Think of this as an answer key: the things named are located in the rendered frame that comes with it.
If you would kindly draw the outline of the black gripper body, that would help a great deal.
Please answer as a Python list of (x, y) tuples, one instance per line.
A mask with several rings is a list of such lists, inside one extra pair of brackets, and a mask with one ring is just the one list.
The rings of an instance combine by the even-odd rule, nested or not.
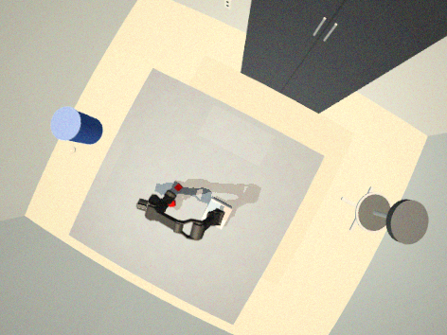
[(164, 197), (163, 201), (160, 201), (160, 202), (157, 201), (157, 203), (162, 203), (164, 205), (165, 210), (166, 210), (168, 208), (168, 206), (169, 206), (168, 203), (170, 201), (174, 202), (174, 200), (176, 199), (176, 195), (172, 191), (168, 190), (164, 196), (165, 197)]

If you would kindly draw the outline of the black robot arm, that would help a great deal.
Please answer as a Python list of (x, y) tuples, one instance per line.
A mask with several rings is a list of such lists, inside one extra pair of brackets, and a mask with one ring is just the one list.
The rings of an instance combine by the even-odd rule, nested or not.
[[(151, 194), (149, 200), (139, 199), (136, 204), (137, 209), (145, 211), (145, 218), (150, 221), (157, 220), (173, 231), (175, 234), (195, 240), (201, 240), (205, 230), (210, 226), (221, 225), (225, 212), (220, 209), (209, 211), (203, 220), (187, 219), (178, 220), (166, 213), (164, 205), (157, 203), (163, 199), (155, 194)], [(184, 224), (192, 222), (190, 236), (183, 232)]]

